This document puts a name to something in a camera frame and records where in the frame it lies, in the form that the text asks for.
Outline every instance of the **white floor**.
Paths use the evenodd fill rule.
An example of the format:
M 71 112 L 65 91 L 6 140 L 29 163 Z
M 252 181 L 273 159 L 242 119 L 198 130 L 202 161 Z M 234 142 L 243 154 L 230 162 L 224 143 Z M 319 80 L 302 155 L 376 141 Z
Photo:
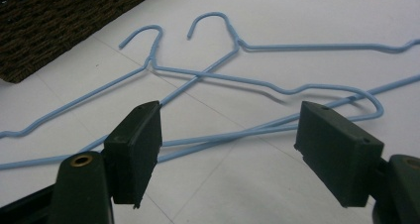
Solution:
M 202 70 L 232 48 L 228 15 L 252 45 L 379 43 L 420 38 L 420 0 L 148 0 L 19 84 L 0 81 L 0 131 L 17 131 L 59 106 L 141 66 L 156 32 L 118 45 L 133 31 L 161 25 L 161 65 Z M 379 52 L 249 53 L 240 51 L 217 72 L 263 79 L 284 88 L 333 83 L 370 89 L 420 72 L 420 47 Z M 48 121 L 23 138 L 0 140 L 0 164 L 74 154 L 109 134 L 135 106 L 162 100 L 189 79 L 149 70 Z M 420 157 L 420 83 L 377 95 L 385 114 L 358 123 L 385 142 L 383 157 Z M 350 95 L 311 90 L 294 96 L 205 79 L 161 110 L 165 141 L 240 131 L 299 111 L 300 102 Z M 361 101 L 344 115 L 373 111 Z M 114 205 L 116 223 L 371 223 L 371 206 L 342 208 L 293 149 L 295 132 L 249 137 L 159 164 L 139 210 Z M 162 149 L 167 154 L 176 149 Z M 58 164 L 0 171 L 0 206 L 54 182 Z

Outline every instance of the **hanger hook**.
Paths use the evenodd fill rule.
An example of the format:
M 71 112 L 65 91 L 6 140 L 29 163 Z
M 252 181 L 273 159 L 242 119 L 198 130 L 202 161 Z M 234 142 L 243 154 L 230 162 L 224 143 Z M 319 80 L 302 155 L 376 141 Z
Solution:
M 225 20 L 226 27 L 228 28 L 229 34 L 234 39 L 235 43 L 237 43 L 238 40 L 240 39 L 237 32 L 235 31 L 234 27 L 232 26 L 231 22 L 229 21 L 228 16 L 226 16 L 224 13 L 220 13 L 220 12 L 210 12 L 210 13 L 206 13 L 206 14 L 202 14 L 202 15 L 198 16 L 194 20 L 194 22 L 192 22 L 191 28 L 189 29 L 188 34 L 186 36 L 187 39 L 188 40 L 191 39 L 192 34 L 194 33 L 194 30 L 195 30 L 195 27 L 197 26 L 197 23 L 201 19 L 204 19 L 204 18 L 207 18 L 207 17 L 213 17 L 213 16 L 221 17 L 223 20 Z
M 148 25 L 145 27 L 142 27 L 138 30 L 136 30 L 135 32 L 133 32 L 126 40 L 124 40 L 119 46 L 118 48 L 122 49 L 123 47 L 125 47 L 137 34 L 146 31 L 146 30 L 156 30 L 158 31 L 157 37 L 154 40 L 154 43 L 152 44 L 152 48 L 151 48 L 151 52 L 149 53 L 148 59 L 156 59 L 155 55 L 158 49 L 158 43 L 160 42 L 160 39 L 163 35 L 163 29 L 161 28 L 161 26 L 159 25 Z

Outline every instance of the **wire hanger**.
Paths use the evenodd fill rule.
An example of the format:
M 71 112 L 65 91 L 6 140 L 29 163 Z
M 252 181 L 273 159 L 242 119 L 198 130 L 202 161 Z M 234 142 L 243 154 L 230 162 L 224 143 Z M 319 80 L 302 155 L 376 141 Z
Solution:
M 56 116 L 58 113 L 61 113 L 64 110 L 68 109 L 69 107 L 71 107 L 71 106 L 73 106 L 73 105 L 75 105 L 75 104 L 77 104 L 77 103 L 79 103 L 79 102 L 87 99 L 88 97 L 90 97 L 90 96 L 92 96 L 92 95 L 94 95 L 94 94 L 96 94 L 96 93 L 98 93 L 100 91 L 103 91 L 106 88 L 108 88 L 108 87 L 110 87 L 110 86 L 112 86 L 112 85 L 114 85 L 114 84 L 116 84 L 116 83 L 124 80 L 125 78 L 128 78 L 128 77 L 133 76 L 134 74 L 136 74 L 136 73 L 138 73 L 140 71 L 143 71 L 148 66 L 149 63 L 151 63 L 152 66 L 154 67 L 154 69 L 156 69 L 156 70 L 163 70 L 163 71 L 169 71 L 169 72 L 179 72 L 179 73 L 185 73 L 185 74 L 195 75 L 195 77 L 193 79 L 191 79 L 190 81 L 188 81 L 187 83 L 185 83 L 183 86 L 181 86 L 178 89 L 176 89 L 174 92 L 172 92 L 171 94 L 169 94 L 164 100 L 162 100 L 162 105 L 166 104 L 168 101 L 170 101 L 171 99 L 173 99 L 174 97 L 176 97 L 176 95 L 178 95 L 179 93 L 183 92 L 187 87 L 189 87 L 190 85 L 192 85 L 193 83 L 195 83 L 196 81 L 198 81 L 199 77 L 202 77 L 202 76 L 212 77 L 212 78 L 219 78 L 219 79 L 225 79 L 225 80 L 232 80 L 232 81 L 238 81 L 238 82 L 244 82 L 244 83 L 250 83 L 250 84 L 255 84 L 255 85 L 259 85 L 259 86 L 266 86 L 266 87 L 269 87 L 269 88 L 271 88 L 271 89 L 273 89 L 274 91 L 277 91 L 277 92 L 285 92 L 285 93 L 291 93 L 291 94 L 296 93 L 296 92 L 299 92 L 299 90 L 302 91 L 302 90 L 308 89 L 308 88 L 331 89 L 331 87 L 329 87 L 331 85 L 322 84 L 322 85 L 319 85 L 319 87 L 316 87 L 318 85 L 315 85 L 315 86 L 312 86 L 312 85 L 310 85 L 310 86 L 301 86 L 298 89 L 287 91 L 287 90 L 281 89 L 281 88 L 279 88 L 279 87 L 277 87 L 277 86 L 275 86 L 273 84 L 270 84 L 270 83 L 267 83 L 267 82 L 264 82 L 264 81 L 253 80 L 253 79 L 245 79 L 245 78 L 240 78 L 240 77 L 235 77 L 235 76 L 227 76 L 227 75 L 214 74 L 214 73 L 207 72 L 207 71 L 210 71 L 210 70 L 216 68 L 217 66 L 219 66 L 220 64 L 222 64 L 224 61 L 226 61 L 230 56 L 233 56 L 235 53 L 237 53 L 238 50 L 239 50 L 240 45 L 242 47 L 244 47 L 245 49 L 247 49 L 247 47 L 248 47 L 249 50 L 252 49 L 252 50 L 260 50 L 260 51 L 265 51 L 265 50 L 267 50 L 267 48 L 269 48 L 270 50 L 274 50 L 274 48 L 276 48 L 276 47 L 283 47 L 283 46 L 249 46 L 248 44 L 246 44 L 243 40 L 241 40 L 239 38 L 239 36 L 236 33 L 235 29 L 230 24 L 229 19 L 226 17 L 226 15 L 224 15 L 222 13 L 209 13 L 209 14 L 205 14 L 205 15 L 202 15 L 202 16 L 198 17 L 193 22 L 193 24 L 192 24 L 192 26 L 191 26 L 191 28 L 189 30 L 188 38 L 191 38 L 192 32 L 195 29 L 195 26 L 198 23 L 198 21 L 201 20 L 201 19 L 203 19 L 203 18 L 205 18 L 205 17 L 209 17 L 209 16 L 219 16 L 219 17 L 222 17 L 223 19 L 225 19 L 225 22 L 226 22 L 226 25 L 228 27 L 228 30 L 229 30 L 232 38 L 234 39 L 234 45 L 235 46 L 234 46 L 234 49 L 230 53 L 228 53 L 227 55 L 225 55 L 222 58 L 220 58 L 219 60 L 217 60 L 215 63 L 213 63 L 212 65 L 210 65 L 204 71 L 194 71 L 194 70 L 187 70 L 187 69 L 180 69 L 180 68 L 172 68 L 172 67 L 159 66 L 157 64 L 157 61 L 156 61 L 156 50 L 158 48 L 158 42 L 161 39 L 162 29 L 161 29 L 160 26 L 157 26 L 157 25 L 151 25 L 151 26 L 143 27 L 143 28 L 137 30 L 136 32 L 134 32 L 127 40 L 125 40 L 120 45 L 120 48 L 123 48 L 124 45 L 126 45 L 136 34 L 142 32 L 142 31 L 149 30 L 149 29 L 158 30 L 157 38 L 155 39 L 155 41 L 154 41 L 154 43 L 152 45 L 150 55 L 146 58 L 144 65 L 141 68 L 136 69 L 136 70 L 132 71 L 131 73 L 128 73 L 128 74 L 126 74 L 126 75 L 124 75 L 124 76 L 122 76 L 122 77 L 120 77 L 120 78 L 118 78 L 118 79 L 116 79 L 116 80 L 114 80 L 114 81 L 112 81 L 110 83 L 107 83 L 104 86 L 101 86 L 100 88 L 98 88 L 98 89 L 96 89 L 96 90 L 94 90 L 94 91 L 92 91 L 92 92 L 90 92 L 90 93 L 88 93 L 88 94 L 80 97 L 79 99 L 76 99 L 76 100 L 74 100 L 74 101 L 72 101 L 72 102 L 64 105 L 63 107 L 61 107 L 61 108 L 59 108 L 57 110 L 54 110 L 53 112 L 56 113 L 56 114 L 54 114 L 54 116 Z M 305 47 L 307 48 L 308 46 L 300 45 L 299 47 L 297 47 L 297 46 L 292 46 L 292 47 L 295 48 L 295 49 L 301 47 L 299 49 L 299 51 L 300 51 L 300 50 L 304 49 Z M 315 47 L 318 47 L 318 46 L 311 45 L 309 48 L 310 48 L 311 51 L 313 51 L 313 50 L 315 50 Z M 356 45 L 356 48 L 357 47 L 365 47 L 365 46 L 364 45 Z M 342 45 L 342 48 L 345 48 L 345 50 L 352 50 L 352 49 L 350 49 L 350 46 L 349 45 L 346 45 L 345 47 Z M 388 46 L 384 46 L 384 45 L 370 45 L 368 47 L 368 49 L 361 49 L 361 50 L 375 50 L 376 48 L 377 48 L 377 51 L 385 52 L 385 53 L 393 52 L 393 50 L 398 50 L 398 52 L 395 51 L 395 53 L 401 53 L 401 52 L 403 52 L 403 50 L 401 48 L 391 48 L 391 49 L 389 49 Z M 324 47 L 324 48 L 321 47 L 321 50 L 323 50 L 323 51 L 324 50 L 330 50 L 330 49 L 331 49 L 331 45 L 329 47 Z M 380 103 L 373 96 L 371 96 L 370 94 L 368 94 L 368 93 L 366 93 L 366 92 L 364 92 L 362 90 L 359 90 L 359 89 L 354 90 L 353 88 L 350 88 L 350 87 L 347 87 L 347 86 L 341 86 L 341 87 L 339 86 L 339 89 L 340 90 L 346 90 L 346 91 L 354 91 L 354 92 L 356 92 L 356 93 L 359 94 L 359 98 L 362 98 L 364 96 L 369 97 L 370 100 L 375 105 L 377 111 L 375 113 L 373 113 L 373 115 L 370 114 L 370 115 L 367 115 L 367 117 L 362 117 L 361 118 L 361 117 L 358 116 L 358 117 L 352 118 L 352 119 L 356 119 L 355 121 L 360 121 L 360 120 L 365 120 L 365 119 L 371 119 L 371 118 L 380 116 L 381 113 L 383 113 L 383 110 L 380 111 L 382 109 Z M 175 145 L 183 145 L 183 144 L 190 144 L 190 143 L 197 143 L 197 142 L 204 142 L 204 141 L 206 141 L 207 143 L 209 143 L 209 141 L 210 141 L 210 143 L 215 143 L 215 142 L 217 143 L 217 142 L 221 142 L 222 140 L 232 140 L 232 139 L 237 139 L 237 138 L 244 137 L 244 136 L 249 136 L 249 135 L 263 134 L 263 133 L 269 133 L 269 132 L 278 132 L 278 131 L 281 131 L 281 130 L 284 130 L 285 129 L 285 128 L 281 128 L 281 129 L 279 129 L 279 128 L 267 128 L 267 127 L 272 127 L 273 124 L 275 124 L 275 122 L 271 122 L 271 125 L 270 126 L 268 126 L 267 124 L 260 125 L 260 126 L 257 126 L 256 127 L 257 129 L 249 129 L 249 130 L 246 130 L 244 132 L 237 132 L 237 133 L 230 133 L 230 134 L 223 134 L 223 135 L 215 135 L 215 136 L 206 136 L 206 137 L 193 138 L 193 139 L 183 139 L 183 140 L 177 140 L 177 141 L 167 142 L 167 143 L 165 143 L 163 145 L 164 146 L 175 146 Z M 94 143 L 90 144 L 88 147 L 86 147 L 83 150 L 93 149 L 94 147 L 100 145 L 105 138 L 106 138 L 106 136 L 102 137 L 101 139 L 98 139 L 97 141 L 95 141 Z
M 416 74 L 414 76 L 410 76 L 407 78 L 403 78 L 394 82 L 390 82 L 384 85 L 381 85 L 379 87 L 373 88 L 368 90 L 367 92 L 372 94 L 372 95 L 376 95 L 382 92 L 386 92 L 386 91 L 390 91 L 414 82 L 418 82 L 420 81 L 420 74 Z M 342 98 L 342 99 L 338 99 L 336 101 L 330 102 L 325 104 L 325 106 L 328 106 L 330 108 L 335 108 L 335 107 L 339 107 L 345 104 L 349 104 L 349 103 L 353 103 L 356 102 L 358 100 L 364 99 L 363 96 L 360 95 L 352 95 L 346 98 Z M 288 130 L 292 130 L 292 129 L 297 129 L 297 126 L 294 125 L 295 127 L 285 127 L 284 125 L 287 123 L 290 123 L 292 121 L 296 121 L 299 119 L 299 113 L 295 113 L 280 119 L 276 119 L 273 120 L 271 122 L 259 125 L 259 126 L 255 126 L 253 128 L 250 128 L 248 130 L 257 130 L 260 128 L 271 128 L 271 127 L 277 127 L 278 131 L 277 132 L 282 132 L 282 131 L 288 131 Z M 106 136 L 103 136 L 101 138 L 99 138 L 98 140 L 92 142 L 91 144 L 87 145 L 86 147 L 84 147 L 83 149 L 80 150 L 80 152 L 85 152 L 85 151 L 90 151 L 95 149 L 96 147 L 100 146 L 106 139 Z M 226 139 L 226 140 L 220 140 L 220 141 L 215 141 L 215 142 L 205 142 L 205 143 L 201 143 L 201 144 L 197 144 L 195 146 L 192 147 L 188 147 L 188 148 L 184 148 L 182 150 L 176 151 L 176 152 L 172 152 L 170 154 L 167 155 L 163 155 L 163 156 L 159 156 L 157 158 L 157 161 L 159 163 L 163 163 L 163 162 L 167 162 L 173 159 L 177 159 L 183 156 L 187 156 L 196 152 L 200 152 L 203 151 L 205 149 L 209 149 L 227 142 L 231 142 L 234 141 L 238 138 L 231 138 L 231 139 Z M 2 164 L 0 165 L 0 170 L 3 169 L 10 169 L 10 168 L 24 168 L 24 167 L 32 167 L 32 166 L 41 166 L 41 165 L 48 165 L 48 164 L 55 164 L 58 162 L 61 162 L 63 160 L 65 160 L 66 158 L 70 157 L 72 155 L 62 155 L 62 156 L 55 156 L 55 157 L 49 157 L 49 158 L 41 158 L 41 159 L 35 159 L 35 160 L 28 160 L 28 161 L 22 161 L 22 162 L 14 162 L 14 163 L 8 163 L 8 164 Z

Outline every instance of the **wicker basket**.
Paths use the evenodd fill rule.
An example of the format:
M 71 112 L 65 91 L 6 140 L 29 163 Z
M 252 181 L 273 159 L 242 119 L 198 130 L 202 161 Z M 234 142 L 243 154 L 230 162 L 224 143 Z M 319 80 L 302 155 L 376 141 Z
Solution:
M 20 82 L 145 0 L 0 0 L 0 78 Z

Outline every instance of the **blue hanger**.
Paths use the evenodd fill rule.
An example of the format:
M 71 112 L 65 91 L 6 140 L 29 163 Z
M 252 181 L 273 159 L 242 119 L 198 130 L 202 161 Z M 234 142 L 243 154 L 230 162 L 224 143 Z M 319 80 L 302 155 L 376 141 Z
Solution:
M 387 83 L 385 85 L 373 88 L 368 90 L 367 92 L 372 94 L 372 95 L 376 95 L 382 92 L 386 92 L 386 91 L 390 91 L 392 89 L 395 88 L 399 88 L 414 82 L 418 82 L 420 81 L 420 74 L 416 74 L 414 76 L 410 76 L 401 80 L 397 80 L 391 83 Z M 346 98 L 342 98 L 342 99 L 338 99 L 334 102 L 330 102 L 328 104 L 325 104 L 325 106 L 328 106 L 330 108 L 335 108 L 335 107 L 339 107 L 348 103 L 353 103 L 356 102 L 358 100 L 364 99 L 363 96 L 361 95 L 353 95 L 353 96 L 349 96 Z M 299 114 L 292 114 L 289 116 L 286 116 L 284 118 L 280 118 L 277 120 L 273 120 L 271 122 L 256 126 L 254 128 L 248 129 L 248 130 L 257 130 L 257 129 L 261 129 L 261 128 L 270 128 L 270 127 L 278 127 L 278 132 L 281 132 L 283 129 L 283 126 L 287 123 L 290 123 L 292 121 L 295 121 L 299 119 Z M 285 127 L 283 129 L 283 131 L 287 131 L 290 129 L 296 129 L 297 126 L 294 125 L 295 127 Z M 99 145 L 101 145 L 105 139 L 106 136 L 103 136 L 102 138 L 92 142 L 91 144 L 89 144 L 88 146 L 86 146 L 85 148 L 83 148 L 82 150 L 80 150 L 80 152 L 85 152 L 85 151 L 90 151 L 96 147 L 98 147 Z M 215 146 L 218 146 L 220 144 L 224 144 L 226 142 L 230 142 L 233 141 L 237 138 L 231 138 L 231 139 L 226 139 L 226 140 L 221 140 L 221 141 L 215 141 L 215 142 L 206 142 L 206 143 L 202 143 L 202 144 L 198 144 L 189 148 L 185 148 L 182 149 L 180 151 L 176 151 L 176 152 L 172 152 L 170 154 L 164 155 L 164 156 L 159 156 L 157 158 L 157 161 L 159 163 L 163 163 L 163 162 L 167 162 L 176 158 L 180 158 L 189 154 L 193 154 L 199 151 L 203 151 L 205 149 L 209 149 Z M 3 169 L 10 169 L 10 168 L 24 168 L 24 167 L 32 167 L 32 166 L 41 166 L 41 165 L 48 165 L 48 164 L 54 164 L 54 163 L 58 163 L 61 162 L 63 160 L 65 160 L 66 158 L 68 158 L 69 156 L 72 155 L 63 155 L 63 156 L 56 156 L 56 157 L 50 157 L 50 158 L 41 158 L 41 159 L 35 159 L 35 160 L 29 160 L 29 161 L 22 161 L 22 162 L 14 162 L 14 163 L 8 163 L 8 164 L 2 164 L 0 165 L 0 170 Z
M 181 92 L 183 92 L 187 87 L 191 86 L 192 84 L 194 84 L 195 82 L 197 82 L 199 80 L 200 77 L 206 76 L 206 77 L 211 77 L 211 78 L 218 78 L 218 79 L 224 79 L 224 80 L 231 80 L 231 81 L 237 81 L 237 82 L 243 82 L 243 83 L 250 83 L 250 84 L 254 84 L 254 85 L 258 85 L 258 86 L 265 86 L 265 87 L 269 87 L 271 89 L 273 89 L 274 91 L 277 92 L 281 92 L 281 93 L 285 93 L 285 94 L 294 94 L 300 91 L 303 91 L 305 89 L 309 89 L 309 88 L 321 88 L 321 89 L 339 89 L 339 90 L 346 90 L 346 91 L 353 91 L 356 92 L 358 95 L 356 97 L 359 96 L 360 98 L 363 97 L 367 97 L 369 98 L 369 100 L 375 105 L 376 107 L 376 112 L 373 114 L 369 114 L 369 115 L 364 115 L 364 116 L 357 116 L 357 117 L 352 117 L 351 119 L 354 121 L 361 121 L 361 120 L 365 120 L 365 119 L 372 119 L 375 117 L 380 116 L 383 113 L 383 109 L 380 105 L 380 103 L 377 101 L 377 99 L 375 99 L 371 94 L 364 92 L 362 90 L 359 89 L 355 89 L 352 87 L 348 87 L 348 86 L 335 86 L 335 85 L 329 85 L 329 84 L 307 84 L 307 85 L 303 85 L 300 86 L 296 89 L 292 89 L 292 90 L 284 90 L 281 89 L 271 83 L 267 83 L 265 81 L 260 81 L 260 80 L 254 80 L 254 79 L 247 79 L 247 78 L 240 78 L 240 77 L 235 77 L 235 76 L 228 76 L 228 75 L 223 75 L 223 74 L 214 74 L 214 73 L 210 73 L 209 71 L 213 70 L 214 68 L 216 68 L 217 66 L 221 65 L 223 62 L 225 62 L 228 58 L 230 58 L 231 56 L 233 56 L 234 54 L 236 54 L 239 51 L 240 47 L 243 47 L 245 50 L 252 50 L 252 51 L 266 51 L 266 50 L 278 50 L 278 51 L 290 51 L 290 50 L 295 50 L 295 51 L 325 51 L 325 50 L 376 50 L 379 52 L 383 52 L 383 53 L 401 53 L 404 52 L 406 50 L 408 50 L 409 48 L 413 47 L 414 45 L 419 44 L 419 40 L 415 40 L 412 41 L 412 43 L 407 44 L 406 46 L 400 47 L 400 48 L 396 48 L 396 47 L 389 47 L 389 46 L 384 46 L 384 45 L 378 45 L 378 44 L 355 44 L 355 45 L 286 45 L 286 46 L 282 46 L 282 45 L 274 45 L 274 46 L 249 46 L 247 43 L 245 43 L 245 41 L 243 41 L 242 39 L 239 38 L 238 34 L 236 33 L 235 29 L 232 27 L 232 25 L 229 22 L 229 19 L 226 17 L 226 15 L 222 14 L 222 13 L 208 13 L 208 14 L 204 14 L 201 15 L 200 17 L 198 17 L 192 24 L 189 32 L 188 32 L 188 39 L 191 38 L 192 33 L 196 27 L 196 24 L 203 18 L 209 17 L 209 16 L 218 16 L 218 17 L 222 17 L 225 20 L 225 23 L 227 25 L 228 31 L 232 37 L 232 39 L 234 40 L 234 48 L 231 52 L 229 52 L 228 54 L 226 54 L 225 56 L 223 56 L 222 58 L 218 59 L 215 63 L 211 64 L 208 68 L 206 68 L 204 71 L 195 71 L 195 70 L 188 70 L 188 69 L 181 69 L 181 68 L 172 68 L 172 67 L 164 67 L 164 66 L 160 66 L 157 63 L 156 60 L 156 51 L 158 48 L 158 42 L 160 41 L 161 37 L 162 37 L 162 29 L 160 26 L 157 25 L 151 25 L 151 26 L 147 26 L 147 27 L 143 27 L 141 29 L 138 29 L 136 32 L 134 32 L 128 39 L 126 39 L 121 45 L 120 48 L 123 48 L 136 34 L 143 32 L 145 30 L 157 30 L 158 31 L 158 35 L 157 38 L 155 39 L 152 48 L 151 48 L 151 52 L 150 55 L 146 58 L 144 65 L 139 68 L 136 69 L 134 71 L 132 71 L 131 73 L 128 73 L 110 83 L 105 84 L 104 86 L 80 97 L 79 99 L 76 99 L 66 105 L 64 105 L 63 107 L 54 110 L 52 113 L 49 113 L 48 115 L 44 116 L 43 118 L 40 118 L 39 120 L 37 120 L 34 124 L 35 126 L 33 127 L 34 124 L 32 124 L 30 127 L 28 127 L 27 129 L 29 129 L 29 131 L 25 131 L 24 133 L 29 133 L 30 131 L 32 131 L 33 129 L 35 129 L 37 126 L 41 125 L 40 121 L 45 119 L 45 120 L 49 120 L 46 119 L 45 117 L 49 117 L 50 114 L 52 114 L 53 116 L 56 116 L 57 114 L 63 112 L 64 110 L 68 109 L 69 107 L 87 99 L 88 97 L 105 90 L 106 88 L 124 80 L 125 78 L 128 78 L 130 76 L 133 76 L 134 74 L 143 71 L 149 63 L 152 64 L 152 66 L 154 67 L 154 69 L 156 70 L 163 70 L 163 71 L 169 71 L 169 72 L 177 72 L 177 73 L 184 73 L 184 74 L 192 74 L 195 75 L 190 81 L 188 81 L 187 83 L 185 83 L 183 86 L 179 87 L 178 89 L 176 89 L 174 92 L 172 92 L 171 94 L 169 94 L 165 99 L 163 99 L 161 101 L 162 105 L 165 105 L 167 102 L 169 102 L 170 100 L 172 100 L 174 97 L 176 97 L 178 94 L 180 94 Z M 296 120 L 298 118 L 294 115 L 291 116 L 293 117 L 294 120 Z M 206 136 L 206 137 L 201 137 L 201 138 L 192 138 L 192 139 L 183 139 L 183 140 L 177 140 L 177 141 L 171 141 L 171 142 L 166 142 L 163 145 L 164 146 L 176 146 L 176 145 L 183 145 L 183 144 L 190 144 L 190 143 L 197 143 L 197 142 L 207 142 L 207 144 L 209 143 L 220 143 L 222 141 L 229 141 L 232 139 L 237 139 L 237 138 L 241 138 L 244 136 L 250 136 L 250 135 L 256 135 L 256 134 L 264 134 L 264 133 L 270 133 L 270 132 L 278 132 L 278 131 L 283 131 L 284 129 L 295 129 L 295 125 L 291 125 L 289 127 L 275 127 L 275 126 L 279 126 L 280 124 L 282 124 L 282 122 L 279 121 L 291 121 L 291 117 L 288 119 L 279 119 L 277 120 L 277 122 L 270 122 L 268 124 L 265 125 L 260 125 L 257 126 L 253 129 L 249 129 L 243 132 L 237 132 L 237 133 L 230 133 L 230 134 L 221 134 L 221 135 L 214 135 L 214 136 Z M 85 150 L 91 150 L 94 147 L 100 145 L 103 140 L 106 138 L 106 136 L 102 137 L 101 139 L 98 139 L 97 141 L 93 142 L 92 144 L 90 144 L 88 147 L 86 147 L 85 149 L 83 149 L 82 151 Z

